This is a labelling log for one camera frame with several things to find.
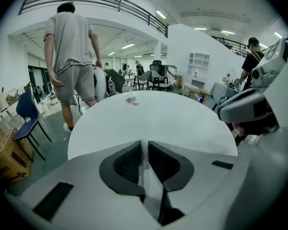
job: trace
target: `blue chair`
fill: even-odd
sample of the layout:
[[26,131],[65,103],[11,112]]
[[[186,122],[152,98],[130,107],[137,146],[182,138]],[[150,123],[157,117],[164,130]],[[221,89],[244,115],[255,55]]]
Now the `blue chair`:
[[[36,139],[32,136],[31,132],[35,128],[35,126],[38,124],[41,128],[41,130],[44,132],[45,136],[48,138],[50,142],[51,139],[46,134],[44,129],[42,128],[41,124],[39,123],[39,115],[37,108],[35,107],[35,104],[33,102],[33,97],[31,94],[31,91],[26,91],[25,93],[21,94],[19,97],[19,101],[16,107],[16,112],[24,119],[24,124],[20,127],[20,129],[15,133],[14,140],[19,141],[21,139],[27,138],[30,142],[31,146],[34,148],[34,150],[38,153],[38,155],[46,161],[46,159],[43,157],[43,155],[37,150],[29,136],[32,137],[32,139],[36,142],[37,145],[39,143],[36,141]],[[25,152],[27,157],[31,160],[32,158]]]

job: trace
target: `black t-shirt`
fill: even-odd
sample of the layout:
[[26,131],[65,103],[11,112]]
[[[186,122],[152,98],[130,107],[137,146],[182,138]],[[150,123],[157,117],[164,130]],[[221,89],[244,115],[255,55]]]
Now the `black t-shirt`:
[[[264,57],[264,53],[263,52],[255,52],[260,59],[262,59]],[[256,56],[256,54],[249,54],[246,58],[245,61],[242,65],[242,69],[247,71],[249,73],[248,75],[248,79],[246,80],[246,84],[244,85],[243,90],[247,90],[250,85],[251,85],[251,80],[252,80],[252,70],[257,67],[259,61],[258,61],[258,57]]]

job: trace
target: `black cap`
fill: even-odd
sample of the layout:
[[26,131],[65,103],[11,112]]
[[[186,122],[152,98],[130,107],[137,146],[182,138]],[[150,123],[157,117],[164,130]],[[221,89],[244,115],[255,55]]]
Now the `black cap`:
[[250,44],[257,47],[259,45],[259,41],[256,37],[251,37],[249,39],[249,44],[248,44],[248,48],[250,48]]

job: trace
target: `black rectangular slot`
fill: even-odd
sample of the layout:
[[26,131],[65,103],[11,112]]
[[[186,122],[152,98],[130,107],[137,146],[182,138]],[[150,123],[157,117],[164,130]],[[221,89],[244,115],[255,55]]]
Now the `black rectangular slot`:
[[58,183],[33,211],[42,218],[50,221],[72,188],[73,185],[71,184],[64,182]]
[[231,170],[232,167],[234,166],[231,163],[226,163],[226,162],[222,162],[222,161],[218,161],[218,160],[212,162],[211,164],[218,166],[218,167],[221,167],[221,168],[224,168],[224,169],[228,169],[228,170]]

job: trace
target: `column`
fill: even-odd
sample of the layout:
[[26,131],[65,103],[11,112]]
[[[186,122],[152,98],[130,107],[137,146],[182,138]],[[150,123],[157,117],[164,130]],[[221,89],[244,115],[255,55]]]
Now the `column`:
[[155,54],[155,60],[160,60],[161,57],[160,57],[160,54],[161,54],[161,42],[158,41],[157,42],[157,45],[155,46],[155,51],[154,51],[154,54]]

